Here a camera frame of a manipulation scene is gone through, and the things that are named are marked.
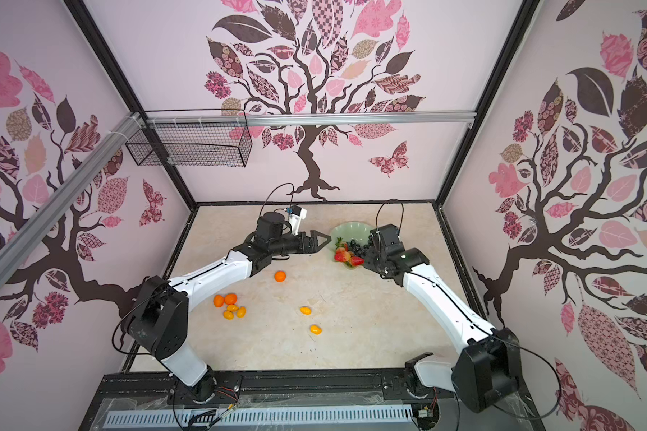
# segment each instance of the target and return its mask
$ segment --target black cable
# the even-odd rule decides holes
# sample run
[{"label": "black cable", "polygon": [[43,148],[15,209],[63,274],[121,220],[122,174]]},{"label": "black cable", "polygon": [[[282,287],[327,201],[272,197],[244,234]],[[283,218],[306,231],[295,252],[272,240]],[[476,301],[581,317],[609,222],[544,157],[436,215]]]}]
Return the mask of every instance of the black cable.
[{"label": "black cable", "polygon": [[398,199],[388,199],[388,201],[383,202],[381,206],[379,207],[379,210],[376,213],[376,230],[379,230],[379,214],[381,213],[381,209],[384,207],[385,204],[397,201],[400,203],[400,206],[402,207],[403,211],[400,213],[400,226],[398,226],[398,235],[400,235],[400,229],[403,227],[403,218],[405,218],[405,205],[400,202]]},{"label": "black cable", "polygon": [[291,210],[293,209],[294,184],[293,183],[283,183],[283,184],[279,185],[278,187],[276,187],[275,189],[271,190],[271,193],[268,194],[268,196],[266,197],[266,201],[263,202],[263,205],[261,206],[261,209],[259,210],[259,217],[261,217],[261,212],[263,212],[263,207],[266,206],[266,203],[268,202],[268,198],[271,197],[271,194],[273,194],[273,192],[278,190],[280,187],[283,187],[284,185],[288,185],[288,184],[293,188],[293,192],[290,194],[290,209]]},{"label": "black cable", "polygon": [[494,334],[489,334],[488,332],[486,332],[485,330],[483,330],[479,326],[477,326],[472,321],[472,319],[470,319],[470,317],[462,310],[462,308],[457,306],[457,304],[455,303],[453,298],[451,298],[450,295],[446,293],[446,291],[441,287],[441,285],[439,283],[436,283],[435,281],[433,281],[433,280],[431,280],[431,279],[429,279],[429,278],[427,278],[427,277],[425,277],[423,275],[417,274],[416,272],[410,272],[410,274],[416,275],[416,276],[418,276],[420,278],[423,278],[423,279],[427,280],[429,283],[432,283],[432,285],[438,287],[444,293],[444,295],[446,295],[446,297],[450,300],[450,302],[452,302],[453,305],[457,307],[457,309],[460,311],[460,313],[462,313],[462,315],[465,316],[465,318],[470,322],[470,324],[472,326],[474,326],[476,329],[482,331],[484,334],[486,334],[487,336],[493,338],[494,340],[501,341],[503,344],[518,348],[520,350],[524,350],[527,353],[531,353],[531,354],[535,355],[535,357],[542,359],[544,361],[544,363],[547,366],[549,366],[549,368],[551,368],[551,371],[553,371],[553,375],[556,376],[556,382],[558,382],[558,396],[556,398],[556,404],[547,413],[542,414],[540,416],[518,416],[515,413],[511,413],[511,412],[509,412],[507,410],[504,410],[504,409],[500,408],[498,405],[494,404],[493,406],[496,409],[501,410],[503,413],[505,413],[505,414],[507,414],[507,415],[509,415],[511,417],[518,418],[518,419],[524,419],[526,421],[536,421],[536,420],[539,420],[539,419],[543,419],[545,417],[550,416],[553,412],[556,411],[556,409],[560,405],[561,397],[563,396],[563,387],[561,386],[561,378],[558,376],[558,373],[556,372],[556,369],[553,367],[553,365],[551,365],[551,362],[547,361],[542,355],[540,355],[540,354],[538,354],[536,352],[533,352],[530,349],[524,348],[524,347],[520,346],[519,344],[511,343],[510,341],[506,341],[506,340],[500,339],[499,337],[496,337]]}]

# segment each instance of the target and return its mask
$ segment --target black wire mesh basket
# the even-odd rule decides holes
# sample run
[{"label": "black wire mesh basket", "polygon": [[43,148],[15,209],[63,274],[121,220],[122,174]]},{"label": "black wire mesh basket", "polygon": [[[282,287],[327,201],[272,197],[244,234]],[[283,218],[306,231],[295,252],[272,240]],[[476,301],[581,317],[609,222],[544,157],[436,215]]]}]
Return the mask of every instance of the black wire mesh basket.
[{"label": "black wire mesh basket", "polygon": [[127,149],[138,166],[247,166],[252,150],[244,110],[217,116],[149,119],[132,135]]}]

